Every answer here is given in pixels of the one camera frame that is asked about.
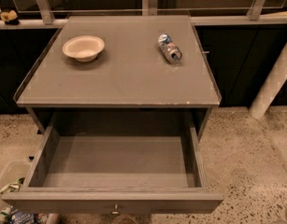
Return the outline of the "grey top drawer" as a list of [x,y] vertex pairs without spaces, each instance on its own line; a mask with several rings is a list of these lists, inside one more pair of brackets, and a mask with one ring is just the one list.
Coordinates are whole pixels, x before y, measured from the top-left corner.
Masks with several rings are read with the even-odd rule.
[[210,213],[191,112],[56,112],[24,183],[3,200],[25,212]]

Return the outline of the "grey cabinet with glass top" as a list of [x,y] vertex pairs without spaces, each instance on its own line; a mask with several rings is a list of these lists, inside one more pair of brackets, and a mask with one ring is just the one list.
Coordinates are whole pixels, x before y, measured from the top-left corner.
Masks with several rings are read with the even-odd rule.
[[[158,38],[168,34],[182,58],[170,63]],[[79,63],[62,47],[73,37],[95,35],[105,42],[101,55]],[[181,107],[219,105],[221,95],[195,29],[186,17],[83,19],[65,24],[41,64],[16,93],[28,110],[49,107]]]

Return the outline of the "metal drawer knob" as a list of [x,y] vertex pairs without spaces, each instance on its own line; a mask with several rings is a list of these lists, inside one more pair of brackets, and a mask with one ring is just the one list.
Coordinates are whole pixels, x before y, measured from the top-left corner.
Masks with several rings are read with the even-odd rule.
[[113,210],[111,211],[111,215],[118,216],[120,214],[119,206],[117,203],[114,204]]

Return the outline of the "crushed blue drink can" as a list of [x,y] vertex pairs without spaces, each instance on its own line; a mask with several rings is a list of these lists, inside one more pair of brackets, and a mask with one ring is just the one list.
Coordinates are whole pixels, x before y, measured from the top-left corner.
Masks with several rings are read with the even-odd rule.
[[180,62],[182,53],[168,34],[161,34],[159,36],[158,45],[161,52],[170,63],[176,64]]

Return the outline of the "white paper bowl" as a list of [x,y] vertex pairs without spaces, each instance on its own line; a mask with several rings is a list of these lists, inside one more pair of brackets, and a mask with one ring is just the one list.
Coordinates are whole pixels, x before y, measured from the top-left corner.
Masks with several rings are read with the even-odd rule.
[[104,49],[105,42],[96,36],[82,35],[68,40],[62,47],[63,54],[81,63],[94,60]]

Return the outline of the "white diagonal pole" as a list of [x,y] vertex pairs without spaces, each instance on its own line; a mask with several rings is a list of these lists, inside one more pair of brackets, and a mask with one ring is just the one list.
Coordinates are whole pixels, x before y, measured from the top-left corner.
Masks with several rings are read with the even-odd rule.
[[255,119],[264,116],[270,107],[280,89],[287,80],[287,43],[283,47],[279,58],[273,65],[269,75],[267,76],[263,86],[259,90],[257,96],[253,100],[249,112]]

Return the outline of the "green white snack packet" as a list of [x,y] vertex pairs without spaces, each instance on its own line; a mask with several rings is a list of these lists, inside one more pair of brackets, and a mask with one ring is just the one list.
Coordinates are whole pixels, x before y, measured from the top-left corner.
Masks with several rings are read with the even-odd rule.
[[17,179],[14,182],[8,183],[0,189],[0,194],[5,194],[7,192],[17,192],[20,190],[21,185],[24,182],[24,177]]

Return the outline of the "yellow and black small object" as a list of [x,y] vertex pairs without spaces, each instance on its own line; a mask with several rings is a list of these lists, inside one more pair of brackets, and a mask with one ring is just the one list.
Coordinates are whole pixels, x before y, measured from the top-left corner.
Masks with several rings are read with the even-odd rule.
[[18,14],[15,10],[10,10],[10,11],[3,11],[0,13],[0,19],[5,23],[5,24],[10,24],[10,25],[17,25],[20,23],[18,19]]

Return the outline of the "blue snack packet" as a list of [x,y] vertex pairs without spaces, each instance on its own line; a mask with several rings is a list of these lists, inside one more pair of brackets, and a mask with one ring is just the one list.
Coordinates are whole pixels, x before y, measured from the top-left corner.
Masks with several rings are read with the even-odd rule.
[[48,217],[48,214],[28,214],[5,207],[0,211],[0,224],[46,224]]

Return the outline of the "grey metal window frame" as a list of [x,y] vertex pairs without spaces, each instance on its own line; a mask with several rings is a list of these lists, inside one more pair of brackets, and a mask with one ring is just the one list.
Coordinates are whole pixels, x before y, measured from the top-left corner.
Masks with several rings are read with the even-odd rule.
[[287,0],[0,0],[3,18],[19,29],[62,27],[72,17],[99,19],[186,17],[194,26],[287,24]]

